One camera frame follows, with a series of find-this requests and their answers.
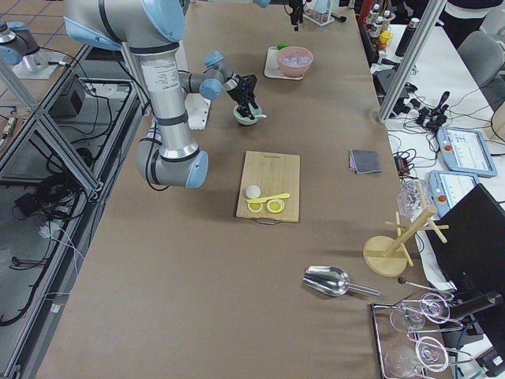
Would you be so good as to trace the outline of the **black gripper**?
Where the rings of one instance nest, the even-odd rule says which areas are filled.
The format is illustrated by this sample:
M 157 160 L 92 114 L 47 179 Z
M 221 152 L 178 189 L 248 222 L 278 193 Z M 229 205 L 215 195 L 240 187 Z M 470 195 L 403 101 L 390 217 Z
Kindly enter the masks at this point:
M 302 0 L 289 0 L 290 20 L 293 22 L 294 31 L 298 32 L 298 22 L 303 21 L 304 2 Z
M 230 78 L 226 83 L 226 92 L 238 105 L 244 108 L 244 117 L 246 120 L 254 121 L 256 119 L 256 101 L 255 94 L 250 95 L 247 92 L 243 92 L 239 86 L 239 77 Z

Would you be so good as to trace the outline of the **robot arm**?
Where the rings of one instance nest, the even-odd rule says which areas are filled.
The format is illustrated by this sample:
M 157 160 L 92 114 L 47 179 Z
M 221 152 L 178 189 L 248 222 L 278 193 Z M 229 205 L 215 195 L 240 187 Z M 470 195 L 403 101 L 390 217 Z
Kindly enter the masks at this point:
M 128 47 L 138 59 L 154 121 L 137 150 L 137 167 L 147 182 L 199 188 L 208 172 L 208 154 L 190 134 L 185 97 L 215 99 L 226 91 L 237 113 L 255 122 L 260 109 L 256 77 L 241 77 L 218 51 L 209 53 L 202 74 L 182 73 L 176 52 L 185 34 L 179 1 L 66 1 L 65 28 L 83 44 L 109 51 Z
M 303 24 L 305 3 L 302 0 L 254 0 L 253 2 L 261 8 L 266 8 L 269 5 L 282 5 L 295 32 L 298 32 L 300 25 Z

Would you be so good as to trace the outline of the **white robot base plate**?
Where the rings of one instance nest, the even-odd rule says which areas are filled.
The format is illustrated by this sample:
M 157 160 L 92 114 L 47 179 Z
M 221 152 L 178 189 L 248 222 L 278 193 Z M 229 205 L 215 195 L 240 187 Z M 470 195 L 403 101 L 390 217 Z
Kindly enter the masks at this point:
M 205 130 L 211 108 L 211 101 L 201 94 L 191 93 L 185 98 L 185 107 L 189 116 L 191 130 Z

